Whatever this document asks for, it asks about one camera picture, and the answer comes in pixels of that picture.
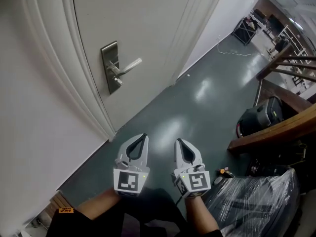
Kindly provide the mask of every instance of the green floor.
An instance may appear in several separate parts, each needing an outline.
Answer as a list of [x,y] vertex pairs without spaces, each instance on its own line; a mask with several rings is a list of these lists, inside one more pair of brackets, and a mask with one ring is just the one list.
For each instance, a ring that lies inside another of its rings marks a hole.
[[[222,41],[219,48],[243,54],[258,52],[251,43],[245,47],[233,36]],[[259,53],[236,56],[212,49],[175,86],[167,88],[128,122],[113,142],[104,145],[62,186],[62,193],[76,207],[112,186],[114,160],[121,143],[140,133],[149,136],[147,166],[151,172],[146,185],[164,188],[175,201],[180,195],[170,174],[177,138],[190,141],[200,150],[211,179],[216,169],[226,166],[233,173],[244,175],[248,155],[235,158],[226,148],[236,138],[236,122],[253,105],[258,87],[254,76],[267,63]]]

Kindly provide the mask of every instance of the fluorescent light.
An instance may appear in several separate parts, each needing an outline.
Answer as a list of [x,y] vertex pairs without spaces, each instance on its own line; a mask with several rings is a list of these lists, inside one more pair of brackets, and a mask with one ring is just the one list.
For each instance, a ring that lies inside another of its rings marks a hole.
[[299,23],[295,22],[295,24],[297,25],[299,29],[303,30],[303,27]]

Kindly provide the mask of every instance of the plastic-wrapped suitcase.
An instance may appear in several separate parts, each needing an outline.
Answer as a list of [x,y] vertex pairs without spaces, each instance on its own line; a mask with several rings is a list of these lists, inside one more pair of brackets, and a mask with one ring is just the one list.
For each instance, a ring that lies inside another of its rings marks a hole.
[[282,102],[278,97],[270,97],[244,112],[237,123],[237,136],[247,136],[282,121]]

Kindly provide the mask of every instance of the forearm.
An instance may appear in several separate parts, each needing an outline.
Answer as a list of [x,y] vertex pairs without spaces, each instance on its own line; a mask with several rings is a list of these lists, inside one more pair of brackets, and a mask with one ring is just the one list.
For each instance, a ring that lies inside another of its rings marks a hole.
[[207,210],[201,197],[185,199],[188,222],[200,235],[218,230],[218,225]]
[[94,220],[116,205],[120,199],[120,196],[115,193],[114,189],[110,188],[102,194],[79,205],[77,211],[89,219]]

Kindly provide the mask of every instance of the door panel molding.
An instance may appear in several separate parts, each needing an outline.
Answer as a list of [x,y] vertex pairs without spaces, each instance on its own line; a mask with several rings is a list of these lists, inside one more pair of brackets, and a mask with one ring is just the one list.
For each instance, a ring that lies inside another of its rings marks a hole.
[[170,84],[176,83],[219,0],[189,0],[175,34],[165,68],[175,67]]
[[29,26],[49,68],[86,119],[105,140],[112,140],[115,131],[85,57],[73,0],[23,1]]

